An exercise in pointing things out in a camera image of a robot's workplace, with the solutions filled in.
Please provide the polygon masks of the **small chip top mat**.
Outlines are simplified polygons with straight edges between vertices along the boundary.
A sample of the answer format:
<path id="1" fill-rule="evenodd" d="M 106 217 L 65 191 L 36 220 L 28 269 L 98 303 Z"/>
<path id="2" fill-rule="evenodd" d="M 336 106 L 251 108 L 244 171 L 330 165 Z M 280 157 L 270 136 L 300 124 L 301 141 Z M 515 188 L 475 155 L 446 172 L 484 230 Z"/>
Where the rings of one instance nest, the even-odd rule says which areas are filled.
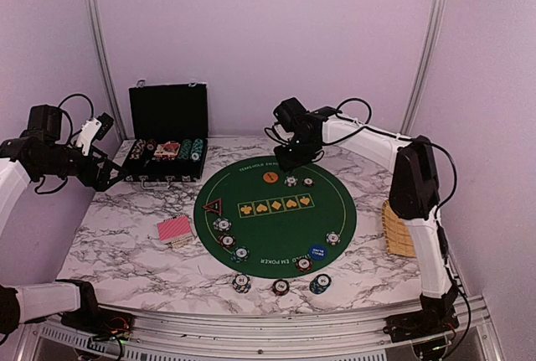
<path id="1" fill-rule="evenodd" d="M 305 178 L 303 180 L 303 185 L 306 187 L 312 187 L 314 185 L 314 180 L 312 178 Z"/>

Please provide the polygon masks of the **orange dealer button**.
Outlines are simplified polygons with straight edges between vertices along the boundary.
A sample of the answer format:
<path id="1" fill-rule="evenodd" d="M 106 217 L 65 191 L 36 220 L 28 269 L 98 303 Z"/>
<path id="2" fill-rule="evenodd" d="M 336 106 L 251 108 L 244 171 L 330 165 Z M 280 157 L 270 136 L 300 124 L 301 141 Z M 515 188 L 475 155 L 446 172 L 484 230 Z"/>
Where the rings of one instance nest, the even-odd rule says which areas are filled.
<path id="1" fill-rule="evenodd" d="M 263 180 L 266 183 L 276 183 L 279 180 L 279 175 L 275 172 L 267 172 L 263 175 Z"/>

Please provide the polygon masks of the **white blue chips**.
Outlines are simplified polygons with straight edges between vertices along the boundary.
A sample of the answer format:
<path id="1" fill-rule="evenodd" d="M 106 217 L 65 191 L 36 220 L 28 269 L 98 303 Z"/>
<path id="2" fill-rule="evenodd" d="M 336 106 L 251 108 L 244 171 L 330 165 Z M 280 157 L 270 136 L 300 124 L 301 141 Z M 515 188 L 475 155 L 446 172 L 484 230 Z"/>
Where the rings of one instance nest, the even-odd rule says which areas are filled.
<path id="1" fill-rule="evenodd" d="M 229 219 L 227 219 L 225 217 L 221 217 L 221 218 L 217 218 L 212 223 L 212 226 L 216 231 L 225 232 L 225 231 L 230 230 L 230 228 L 232 226 L 232 223 L 231 223 L 231 221 Z"/>

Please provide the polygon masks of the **red chips bottom mat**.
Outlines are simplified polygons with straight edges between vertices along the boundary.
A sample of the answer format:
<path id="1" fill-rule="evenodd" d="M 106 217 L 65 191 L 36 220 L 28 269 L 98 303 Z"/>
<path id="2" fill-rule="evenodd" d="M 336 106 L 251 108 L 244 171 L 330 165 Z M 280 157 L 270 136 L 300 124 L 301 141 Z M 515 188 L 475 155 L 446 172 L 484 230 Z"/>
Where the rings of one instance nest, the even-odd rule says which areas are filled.
<path id="1" fill-rule="evenodd" d="M 312 260 L 307 257 L 298 258 L 295 262 L 296 269 L 301 273 L 308 273 L 312 269 L 312 266 Z"/>

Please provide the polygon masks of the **teal chips mat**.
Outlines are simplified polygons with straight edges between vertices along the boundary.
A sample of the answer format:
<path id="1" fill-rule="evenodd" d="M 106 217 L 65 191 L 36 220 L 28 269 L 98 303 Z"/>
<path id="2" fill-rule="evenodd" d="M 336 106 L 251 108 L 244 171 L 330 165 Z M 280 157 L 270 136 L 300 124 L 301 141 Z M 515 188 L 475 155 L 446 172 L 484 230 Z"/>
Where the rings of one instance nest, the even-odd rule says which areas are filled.
<path id="1" fill-rule="evenodd" d="M 231 257 L 230 259 L 234 262 L 234 263 L 241 263 L 241 262 L 244 262 L 246 260 L 248 260 L 250 256 L 250 251 L 248 248 L 244 247 L 244 246 L 241 246 L 241 247 L 238 247 L 236 248 L 232 253 L 231 253 Z"/>

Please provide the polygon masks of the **teal chip stack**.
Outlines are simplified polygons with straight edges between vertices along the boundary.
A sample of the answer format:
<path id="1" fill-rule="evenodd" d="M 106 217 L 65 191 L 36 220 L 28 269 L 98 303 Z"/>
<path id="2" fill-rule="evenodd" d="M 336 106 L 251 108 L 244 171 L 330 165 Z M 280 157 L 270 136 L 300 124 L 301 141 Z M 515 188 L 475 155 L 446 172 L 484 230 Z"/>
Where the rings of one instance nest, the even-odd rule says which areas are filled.
<path id="1" fill-rule="evenodd" d="M 319 295 L 324 293 L 332 284 L 332 279 L 329 275 L 322 273 L 313 278 L 309 284 L 309 290 L 315 294 Z"/>

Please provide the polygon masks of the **red black chip stack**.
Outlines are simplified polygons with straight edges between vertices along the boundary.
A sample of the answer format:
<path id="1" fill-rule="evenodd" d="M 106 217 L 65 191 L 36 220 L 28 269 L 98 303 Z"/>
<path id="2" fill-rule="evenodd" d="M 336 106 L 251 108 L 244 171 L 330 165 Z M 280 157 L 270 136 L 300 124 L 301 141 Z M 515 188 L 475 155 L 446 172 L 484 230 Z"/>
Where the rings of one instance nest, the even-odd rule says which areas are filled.
<path id="1" fill-rule="evenodd" d="M 284 296 L 290 290 L 290 283 L 286 279 L 277 279 L 273 282 L 271 290 L 276 296 Z"/>

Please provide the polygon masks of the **white blue chip stack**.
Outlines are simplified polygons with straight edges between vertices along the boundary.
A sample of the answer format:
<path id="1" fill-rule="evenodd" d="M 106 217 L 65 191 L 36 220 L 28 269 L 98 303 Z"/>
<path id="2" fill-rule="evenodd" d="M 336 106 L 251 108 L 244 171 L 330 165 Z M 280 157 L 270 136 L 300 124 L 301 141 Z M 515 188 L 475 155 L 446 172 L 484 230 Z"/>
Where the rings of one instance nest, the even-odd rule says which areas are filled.
<path id="1" fill-rule="evenodd" d="M 246 274 L 238 274 L 232 280 L 232 286 L 238 293 L 247 293 L 251 288 L 251 279 Z"/>

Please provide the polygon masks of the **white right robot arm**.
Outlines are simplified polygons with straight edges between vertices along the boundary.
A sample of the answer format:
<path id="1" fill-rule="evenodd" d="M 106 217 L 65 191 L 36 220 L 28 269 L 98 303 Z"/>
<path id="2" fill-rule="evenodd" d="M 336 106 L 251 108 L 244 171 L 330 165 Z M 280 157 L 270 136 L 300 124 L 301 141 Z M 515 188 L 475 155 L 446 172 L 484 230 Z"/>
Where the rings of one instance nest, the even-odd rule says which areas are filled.
<path id="1" fill-rule="evenodd" d="M 448 269 L 448 242 L 441 227 L 439 177 L 434 151 L 427 137 L 406 137 L 370 126 L 324 106 L 309 111 L 295 98 L 273 111 L 271 130 L 280 145 L 274 150 L 281 170 L 305 166 L 327 146 L 340 146 L 377 163 L 392 174 L 389 205 L 405 222 L 413 241 L 421 274 L 421 305 L 415 327 L 432 334 L 443 325 L 457 296 Z"/>

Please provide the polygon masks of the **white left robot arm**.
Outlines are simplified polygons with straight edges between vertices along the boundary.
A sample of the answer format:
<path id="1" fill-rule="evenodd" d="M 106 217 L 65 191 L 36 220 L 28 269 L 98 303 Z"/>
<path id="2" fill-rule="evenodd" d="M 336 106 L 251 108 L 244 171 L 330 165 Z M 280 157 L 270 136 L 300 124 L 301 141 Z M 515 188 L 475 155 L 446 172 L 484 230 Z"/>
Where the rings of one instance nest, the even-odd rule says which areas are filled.
<path id="1" fill-rule="evenodd" d="M 46 176 L 76 177 L 84 186 L 104 192 L 127 175 L 125 168 L 98 148 L 85 154 L 79 148 L 46 143 L 36 136 L 7 140 L 1 144 L 1 227 L 31 182 Z M 106 314 L 87 281 L 1 287 L 1 333 L 62 312 L 72 313 L 89 332 L 100 331 L 106 324 Z"/>

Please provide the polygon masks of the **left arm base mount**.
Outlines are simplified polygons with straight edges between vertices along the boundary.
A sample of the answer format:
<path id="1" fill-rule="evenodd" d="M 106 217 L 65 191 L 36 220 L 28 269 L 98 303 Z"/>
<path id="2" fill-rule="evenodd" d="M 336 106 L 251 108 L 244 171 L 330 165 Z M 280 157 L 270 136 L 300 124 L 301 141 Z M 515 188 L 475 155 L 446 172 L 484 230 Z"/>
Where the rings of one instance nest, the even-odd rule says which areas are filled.
<path id="1" fill-rule="evenodd" d="M 98 340 L 126 338 L 133 326 L 134 316 L 127 312 L 99 308 L 96 313 L 89 311 L 65 312 L 61 323 L 66 327 L 92 333 Z"/>

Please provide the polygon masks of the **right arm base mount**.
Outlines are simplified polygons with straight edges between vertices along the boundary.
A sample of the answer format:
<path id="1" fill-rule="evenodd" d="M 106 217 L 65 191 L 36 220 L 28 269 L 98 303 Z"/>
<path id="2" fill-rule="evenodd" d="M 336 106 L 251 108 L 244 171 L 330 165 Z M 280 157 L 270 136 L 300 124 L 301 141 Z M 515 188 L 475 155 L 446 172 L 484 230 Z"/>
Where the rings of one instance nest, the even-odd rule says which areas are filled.
<path id="1" fill-rule="evenodd" d="M 454 311 L 448 312 L 442 319 L 424 310 L 407 312 L 386 317 L 385 323 L 383 332 L 390 336 L 393 343 L 449 332 L 460 326 Z"/>

